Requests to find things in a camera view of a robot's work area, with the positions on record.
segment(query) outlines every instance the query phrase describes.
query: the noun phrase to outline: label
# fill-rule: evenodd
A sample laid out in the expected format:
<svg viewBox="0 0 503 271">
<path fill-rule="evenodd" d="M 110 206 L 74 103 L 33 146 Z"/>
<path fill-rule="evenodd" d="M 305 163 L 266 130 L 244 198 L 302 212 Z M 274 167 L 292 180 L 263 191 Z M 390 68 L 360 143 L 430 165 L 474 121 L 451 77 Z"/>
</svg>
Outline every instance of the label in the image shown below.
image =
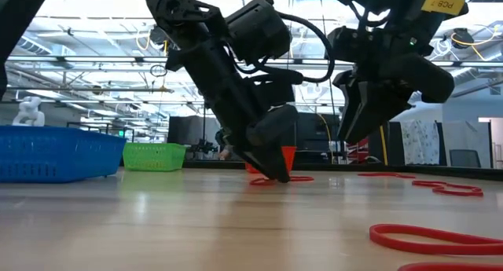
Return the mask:
<svg viewBox="0 0 503 271">
<path fill-rule="evenodd" d="M 426 0 L 423 11 L 446 13 L 453 16 L 459 15 L 464 6 L 464 0 Z"/>
</svg>

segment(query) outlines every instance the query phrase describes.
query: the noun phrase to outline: ceiling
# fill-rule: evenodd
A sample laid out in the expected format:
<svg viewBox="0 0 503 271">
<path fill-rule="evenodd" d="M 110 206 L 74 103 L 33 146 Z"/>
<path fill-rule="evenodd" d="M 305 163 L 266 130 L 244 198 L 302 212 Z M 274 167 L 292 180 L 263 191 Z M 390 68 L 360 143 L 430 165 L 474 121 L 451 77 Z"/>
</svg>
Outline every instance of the ceiling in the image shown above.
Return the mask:
<svg viewBox="0 0 503 271">
<path fill-rule="evenodd" d="M 242 7 L 243 3 L 251 0 L 200 1 L 218 6 L 222 14 L 228 16 Z M 431 60 L 480 61 L 481 63 L 503 61 L 501 56 L 503 0 L 471 0 L 468 5 L 469 14 L 442 24 L 431 42 L 435 48 L 434 53 L 429 57 Z M 310 20 L 325 33 L 342 25 L 356 27 L 358 24 L 353 12 L 336 0 L 274 0 L 274 7 L 284 13 Z M 383 16 L 371 15 L 371 20 Z M 149 41 L 149 31 L 154 23 L 144 0 L 46 0 L 10 57 L 7 64 L 9 84 L 67 89 L 97 86 L 131 89 L 131 92 L 106 92 L 98 93 L 99 95 L 89 91 L 60 91 L 58 93 L 69 101 L 108 101 L 109 103 L 105 105 L 95 103 L 77 105 L 86 110 L 105 108 L 127 117 L 142 114 L 155 118 L 159 113 L 165 116 L 202 115 L 203 98 L 198 94 L 186 72 L 183 70 L 176 73 L 170 72 L 164 78 L 156 78 L 151 74 L 151 68 L 156 68 L 153 66 L 162 64 L 165 60 L 163 59 L 164 47 Z M 475 48 L 455 49 L 449 40 L 443 40 L 444 36 L 450 37 L 454 28 L 459 27 L 468 29 L 475 43 L 478 44 L 474 46 Z M 292 68 L 297 68 L 311 77 L 323 76 L 325 62 L 322 57 L 325 50 L 321 41 L 305 27 L 295 23 L 292 24 L 292 34 L 294 37 L 292 50 L 285 54 L 285 59 L 303 58 L 304 63 L 313 60 L 317 62 L 314 67 L 304 64 L 292 65 Z M 91 58 L 87 61 L 65 64 L 44 62 L 43 59 L 33 62 L 32 57 L 16 60 L 16 58 L 22 59 L 23 56 L 33 55 L 108 58 Z M 117 60 L 117 57 L 154 57 L 153 60 L 158 62 L 137 64 L 127 60 L 122 62 Z M 350 67 L 348 64 L 338 66 L 334 76 L 339 71 Z M 449 68 L 449 71 L 453 72 L 457 81 L 457 89 L 454 93 L 466 90 L 470 86 L 475 87 L 477 82 L 493 82 L 503 73 L 502 68 L 478 67 Z M 161 86 L 173 92 L 133 92 L 133 90 L 146 88 L 157 89 Z M 336 105 L 342 106 L 344 103 L 342 92 L 333 87 L 332 93 Z M 149 106 L 144 106 L 140 102 L 133 107 L 135 109 L 131 109 L 128 104 L 113 103 L 113 101 L 122 100 L 151 101 L 151 103 Z M 296 101 L 299 102 L 298 106 L 302 111 L 313 111 L 316 108 L 319 112 L 332 112 L 331 107 L 325 106 L 331 103 L 328 83 L 320 85 L 304 83 L 296 87 Z"/>
</svg>

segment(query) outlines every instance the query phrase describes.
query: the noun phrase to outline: white robot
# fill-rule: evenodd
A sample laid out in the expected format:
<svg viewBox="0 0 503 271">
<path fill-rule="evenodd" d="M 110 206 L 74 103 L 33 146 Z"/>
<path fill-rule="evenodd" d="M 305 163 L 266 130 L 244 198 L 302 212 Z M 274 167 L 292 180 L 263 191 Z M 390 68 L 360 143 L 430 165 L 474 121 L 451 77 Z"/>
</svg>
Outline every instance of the white robot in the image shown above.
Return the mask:
<svg viewBox="0 0 503 271">
<path fill-rule="evenodd" d="M 44 126 L 46 116 L 39 111 L 42 101 L 39 97 L 25 97 L 19 104 L 19 113 L 13 120 L 13 126 Z"/>
</svg>

